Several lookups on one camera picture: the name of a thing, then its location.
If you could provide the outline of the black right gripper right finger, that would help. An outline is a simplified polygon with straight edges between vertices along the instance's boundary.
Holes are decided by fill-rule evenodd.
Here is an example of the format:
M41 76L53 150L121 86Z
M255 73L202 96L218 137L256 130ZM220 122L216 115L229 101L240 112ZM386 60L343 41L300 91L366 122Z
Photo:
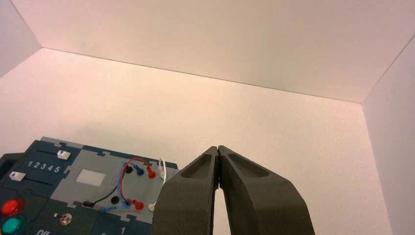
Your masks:
M313 235L307 204L288 179L219 146L220 188L233 235Z

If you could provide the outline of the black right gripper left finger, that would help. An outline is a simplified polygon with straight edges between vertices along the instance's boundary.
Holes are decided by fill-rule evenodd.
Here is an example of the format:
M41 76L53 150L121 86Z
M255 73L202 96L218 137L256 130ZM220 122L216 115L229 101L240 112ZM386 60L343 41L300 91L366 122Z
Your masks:
M211 235L218 168L218 148L211 146L167 180L157 199L151 234Z

